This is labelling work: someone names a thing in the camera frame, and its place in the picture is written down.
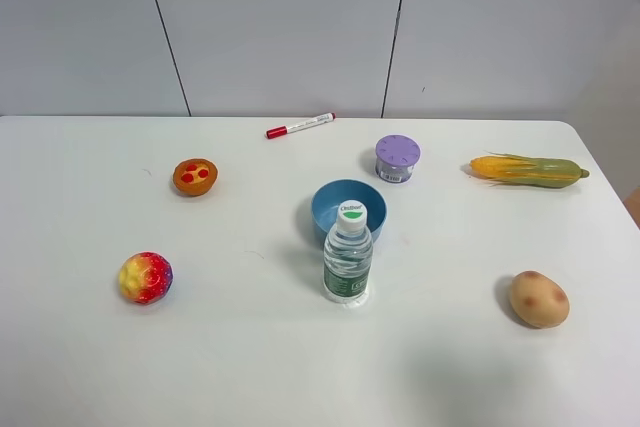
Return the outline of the red white marker pen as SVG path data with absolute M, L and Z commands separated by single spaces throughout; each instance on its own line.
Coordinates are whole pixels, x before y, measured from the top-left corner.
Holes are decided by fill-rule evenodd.
M 288 134 L 296 133 L 302 130 L 333 122 L 335 118 L 336 115 L 334 113 L 325 113 L 313 118 L 305 119 L 304 121 L 298 122 L 296 124 L 292 124 L 289 126 L 279 126 L 267 130 L 265 133 L 265 137 L 269 140 L 272 140 Z

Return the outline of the toy corn cob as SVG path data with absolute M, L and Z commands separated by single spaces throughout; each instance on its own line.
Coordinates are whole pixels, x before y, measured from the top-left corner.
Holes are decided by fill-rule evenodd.
M 492 154 L 469 162 L 470 170 L 486 180 L 507 184 L 563 189 L 590 176 L 590 172 L 567 159 Z

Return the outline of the toy potato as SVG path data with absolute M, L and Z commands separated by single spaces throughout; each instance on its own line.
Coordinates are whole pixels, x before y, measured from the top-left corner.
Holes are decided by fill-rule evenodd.
M 537 271 L 521 272 L 512 279 L 509 302 L 522 321 L 539 329 L 561 325 L 570 312 L 564 290 Z

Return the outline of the clear water bottle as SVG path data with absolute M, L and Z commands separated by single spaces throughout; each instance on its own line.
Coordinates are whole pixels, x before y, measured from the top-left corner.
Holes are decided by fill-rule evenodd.
M 336 303 L 358 301 L 367 291 L 373 242 L 366 222 L 354 227 L 337 220 L 324 244 L 323 284 Z

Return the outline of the rainbow textured ball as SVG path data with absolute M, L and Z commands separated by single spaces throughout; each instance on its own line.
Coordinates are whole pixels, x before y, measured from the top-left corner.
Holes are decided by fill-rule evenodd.
M 154 252 L 128 258 L 118 273 L 118 289 L 128 301 L 148 305 L 163 298 L 173 283 L 170 263 Z

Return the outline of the blue bowl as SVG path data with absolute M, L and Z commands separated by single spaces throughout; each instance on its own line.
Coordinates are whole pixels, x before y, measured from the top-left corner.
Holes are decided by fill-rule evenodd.
M 316 244 L 323 248 L 337 220 L 345 220 L 351 227 L 366 222 L 375 243 L 386 221 L 387 206 L 382 195 L 369 184 L 340 179 L 325 184 L 313 195 L 310 212 Z

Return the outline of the purple lidded small jar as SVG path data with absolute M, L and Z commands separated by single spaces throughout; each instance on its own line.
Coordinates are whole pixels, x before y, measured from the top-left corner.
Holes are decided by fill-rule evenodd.
M 421 156 L 419 145 L 400 134 L 381 138 L 375 147 L 375 172 L 382 180 L 400 184 L 407 182 Z

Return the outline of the orange toy fruit tart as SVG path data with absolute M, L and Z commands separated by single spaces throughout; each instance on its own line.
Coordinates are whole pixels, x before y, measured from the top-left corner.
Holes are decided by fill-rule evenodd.
M 191 158 L 176 166 L 172 182 L 179 193 L 197 197 L 206 194 L 213 187 L 217 177 L 218 169 L 211 161 Z

